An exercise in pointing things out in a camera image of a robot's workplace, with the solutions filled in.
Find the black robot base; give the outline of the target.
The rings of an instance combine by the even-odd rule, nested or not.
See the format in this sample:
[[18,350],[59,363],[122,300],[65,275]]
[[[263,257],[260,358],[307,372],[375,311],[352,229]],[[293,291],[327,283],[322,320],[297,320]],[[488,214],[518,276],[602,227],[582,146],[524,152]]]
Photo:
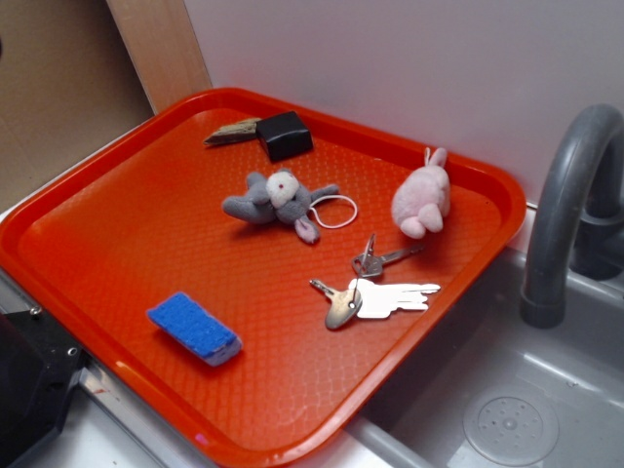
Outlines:
[[1,316],[1,465],[18,467],[64,427],[84,367],[80,343],[50,313]]

